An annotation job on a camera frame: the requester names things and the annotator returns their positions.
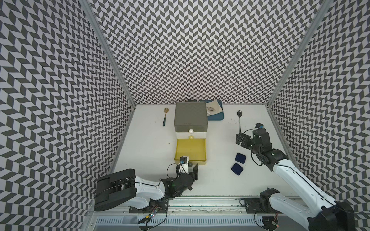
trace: black spoon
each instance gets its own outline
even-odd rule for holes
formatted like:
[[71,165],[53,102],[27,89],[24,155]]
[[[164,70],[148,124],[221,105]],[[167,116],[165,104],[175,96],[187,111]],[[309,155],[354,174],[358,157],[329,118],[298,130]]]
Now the black spoon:
[[239,133],[241,133],[242,132],[242,128],[241,128],[241,126],[240,126],[240,117],[242,116],[242,111],[238,111],[237,112],[237,115],[239,116]]

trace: cloth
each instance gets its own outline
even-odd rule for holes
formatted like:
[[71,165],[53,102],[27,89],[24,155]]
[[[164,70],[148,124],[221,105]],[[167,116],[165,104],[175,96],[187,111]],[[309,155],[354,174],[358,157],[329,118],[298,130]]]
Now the cloth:
[[218,114],[218,113],[221,113],[222,112],[222,108],[218,104],[217,100],[214,100],[212,102],[206,103],[206,107],[208,107],[208,108],[214,108],[215,109],[214,111],[210,111],[207,108],[207,116],[215,115],[215,114]]

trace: gray box lid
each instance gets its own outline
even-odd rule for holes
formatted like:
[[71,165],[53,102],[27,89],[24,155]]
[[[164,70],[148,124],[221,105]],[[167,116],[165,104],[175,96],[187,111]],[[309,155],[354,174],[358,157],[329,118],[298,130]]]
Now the gray box lid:
[[175,110],[175,131],[206,132],[208,118],[206,102],[177,102]]

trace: white table surface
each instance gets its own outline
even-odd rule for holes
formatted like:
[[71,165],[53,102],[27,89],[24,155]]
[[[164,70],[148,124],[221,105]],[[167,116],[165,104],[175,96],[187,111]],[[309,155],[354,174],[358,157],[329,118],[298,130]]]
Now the white table surface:
[[[166,107],[169,112],[163,127],[163,109]],[[187,190],[183,195],[259,196],[267,188],[275,188],[286,196],[297,196],[278,175],[266,166],[253,163],[249,150],[235,144],[235,135],[239,132],[238,110],[243,112],[242,132],[254,129],[256,123],[262,123],[270,134],[273,148],[283,151],[264,105],[223,105],[225,118],[208,121],[207,163],[199,166],[199,179],[193,184],[193,190]],[[176,152],[174,118],[174,105],[137,106],[114,172],[131,168],[137,176],[147,180],[167,178],[167,167],[174,163]],[[231,171],[238,152],[247,156],[244,164],[239,163],[244,168],[239,176]],[[169,168],[168,174],[176,177],[175,165]]]

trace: spoon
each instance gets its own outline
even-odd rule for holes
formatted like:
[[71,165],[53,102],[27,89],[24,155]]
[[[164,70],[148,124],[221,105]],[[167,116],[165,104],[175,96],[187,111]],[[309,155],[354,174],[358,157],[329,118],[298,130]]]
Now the spoon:
[[163,127],[166,125],[166,115],[167,115],[167,112],[169,111],[168,108],[165,108],[164,110],[164,120],[163,120]]
[[242,116],[242,111],[238,111],[237,113],[236,113],[237,115],[238,115],[238,117],[239,117],[239,133],[241,133],[242,132],[242,128],[241,128],[241,126],[240,126],[240,117]]

